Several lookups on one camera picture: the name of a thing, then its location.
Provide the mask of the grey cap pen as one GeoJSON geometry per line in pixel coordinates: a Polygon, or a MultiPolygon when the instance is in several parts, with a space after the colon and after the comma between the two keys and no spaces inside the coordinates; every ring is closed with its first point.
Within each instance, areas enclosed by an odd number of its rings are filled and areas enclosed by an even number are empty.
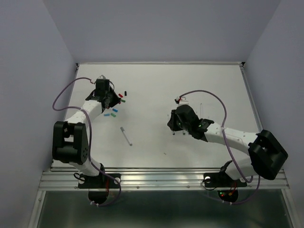
{"type": "Polygon", "coordinates": [[[133,145],[133,143],[131,142],[130,138],[128,137],[128,135],[127,135],[127,133],[126,133],[125,129],[124,129],[123,127],[120,127],[120,129],[121,129],[122,134],[124,135],[124,137],[125,137],[126,141],[128,142],[128,144],[129,144],[130,146],[132,146],[132,145],[133,145]]]}

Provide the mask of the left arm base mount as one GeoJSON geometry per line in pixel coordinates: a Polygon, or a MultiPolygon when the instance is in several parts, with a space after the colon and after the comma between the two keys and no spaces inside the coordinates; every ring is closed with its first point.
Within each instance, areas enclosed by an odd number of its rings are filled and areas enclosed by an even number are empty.
{"type": "Polygon", "coordinates": [[[102,175],[87,176],[75,172],[74,178],[78,180],[78,188],[88,190],[90,204],[96,207],[113,205],[121,194],[120,173],[109,174],[110,178],[102,175]]]}

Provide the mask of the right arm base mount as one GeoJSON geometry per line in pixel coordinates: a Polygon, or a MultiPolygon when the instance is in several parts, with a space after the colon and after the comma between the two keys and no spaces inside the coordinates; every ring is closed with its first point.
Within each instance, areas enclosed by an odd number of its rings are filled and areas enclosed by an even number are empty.
{"type": "Polygon", "coordinates": [[[222,202],[234,204],[238,200],[238,188],[243,188],[247,186],[246,182],[241,182],[241,180],[233,180],[226,173],[227,167],[233,161],[226,162],[221,168],[219,172],[209,172],[204,173],[203,180],[201,182],[201,186],[205,190],[215,190],[217,188],[229,188],[228,190],[218,190],[218,197],[222,202]]]}

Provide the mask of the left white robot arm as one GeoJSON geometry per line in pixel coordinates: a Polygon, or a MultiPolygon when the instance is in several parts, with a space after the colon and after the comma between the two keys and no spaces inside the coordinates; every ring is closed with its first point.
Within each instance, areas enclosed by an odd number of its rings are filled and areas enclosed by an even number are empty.
{"type": "Polygon", "coordinates": [[[64,111],[68,109],[76,112],[64,121],[57,121],[53,128],[52,157],[53,160],[67,163],[85,176],[95,187],[105,184],[105,173],[102,164],[91,157],[92,122],[108,108],[119,104],[121,98],[114,91],[113,83],[107,78],[98,78],[95,81],[87,77],[80,77],[69,83],[55,98],[52,109],[64,111]],[[56,102],[64,91],[77,80],[88,80],[95,86],[94,90],[85,99],[81,107],[67,106],[56,108],[56,102]]]}

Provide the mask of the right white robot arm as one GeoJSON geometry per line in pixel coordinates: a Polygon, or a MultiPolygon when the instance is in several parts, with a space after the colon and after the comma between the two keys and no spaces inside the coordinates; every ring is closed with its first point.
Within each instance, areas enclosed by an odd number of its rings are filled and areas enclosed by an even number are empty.
{"type": "Polygon", "coordinates": [[[286,150],[270,131],[247,133],[225,128],[212,120],[198,118],[187,104],[171,111],[167,126],[175,132],[186,131],[196,140],[222,144],[228,150],[236,149],[247,155],[239,161],[233,158],[221,167],[215,180],[223,185],[255,175],[274,180],[288,158],[286,150]]]}

